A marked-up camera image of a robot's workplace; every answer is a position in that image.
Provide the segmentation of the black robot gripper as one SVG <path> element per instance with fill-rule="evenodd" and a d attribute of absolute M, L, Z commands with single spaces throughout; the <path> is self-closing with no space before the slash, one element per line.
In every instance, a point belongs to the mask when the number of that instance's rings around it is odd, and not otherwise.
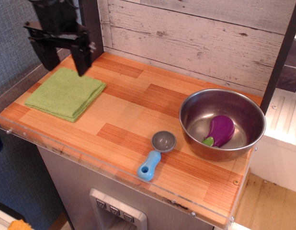
<path fill-rule="evenodd" d="M 37 22 L 26 22 L 30 43 L 43 66 L 52 71 L 60 59 L 56 48 L 71 50 L 79 76 L 91 67 L 95 43 L 88 29 L 77 22 L 79 9 L 72 0 L 31 0 Z"/>

